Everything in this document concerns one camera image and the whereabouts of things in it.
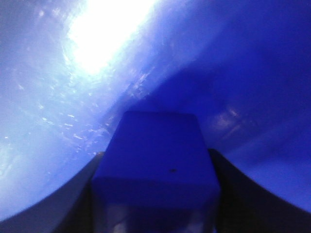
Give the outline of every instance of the blue plastic block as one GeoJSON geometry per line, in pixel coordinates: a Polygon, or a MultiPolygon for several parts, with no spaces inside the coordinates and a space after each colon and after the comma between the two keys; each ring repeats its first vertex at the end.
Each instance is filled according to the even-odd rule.
{"type": "Polygon", "coordinates": [[[125,113],[92,188],[109,233],[211,229],[220,194],[195,116],[172,113],[125,113]]]}

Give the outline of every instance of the scratched surface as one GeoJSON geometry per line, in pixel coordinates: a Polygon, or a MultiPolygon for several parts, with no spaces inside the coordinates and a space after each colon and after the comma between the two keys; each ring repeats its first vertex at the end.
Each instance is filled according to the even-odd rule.
{"type": "Polygon", "coordinates": [[[104,151],[129,109],[196,114],[207,147],[311,212],[309,1],[165,1],[96,74],[70,34],[85,4],[0,3],[0,220],[104,151]]]}

